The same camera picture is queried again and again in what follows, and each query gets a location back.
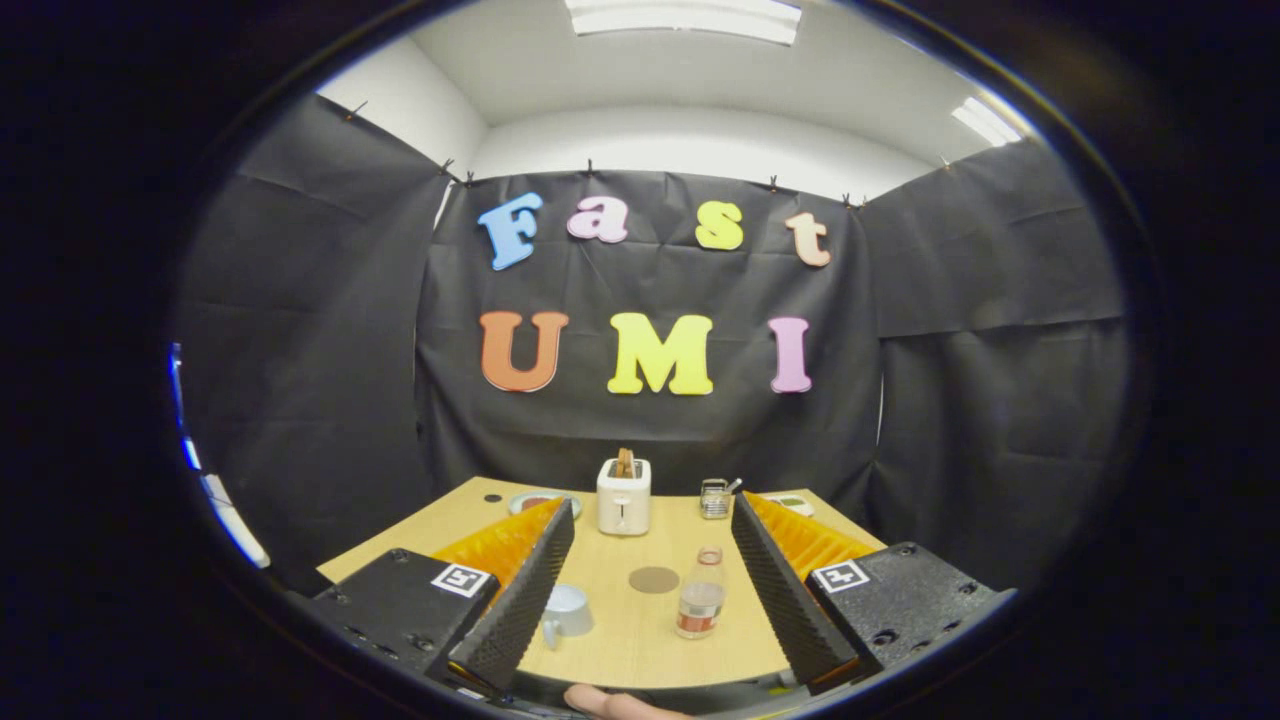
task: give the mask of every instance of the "bottle cap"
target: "bottle cap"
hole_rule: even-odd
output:
[[[701,550],[698,551],[699,565],[719,565],[723,559],[724,551],[722,551],[718,544],[704,544]]]

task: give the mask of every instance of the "white toaster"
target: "white toaster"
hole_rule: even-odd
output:
[[[635,460],[635,478],[614,478],[618,461],[609,459],[595,478],[600,532],[611,536],[643,536],[649,532],[649,488],[653,474],[648,460]]]

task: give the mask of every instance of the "glass bottle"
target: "glass bottle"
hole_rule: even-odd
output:
[[[724,606],[724,552],[716,544],[698,551],[694,569],[680,588],[680,614],[676,634],[682,638],[703,638],[710,634]]]

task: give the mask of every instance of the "white cup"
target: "white cup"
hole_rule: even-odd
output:
[[[591,632],[591,609],[586,593],[573,585],[556,585],[543,611],[543,639],[556,650],[559,635],[585,635]]]

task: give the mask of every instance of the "coaster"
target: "coaster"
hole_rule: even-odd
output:
[[[671,568],[641,568],[631,573],[631,587],[646,593],[663,593],[676,589],[680,575]]]

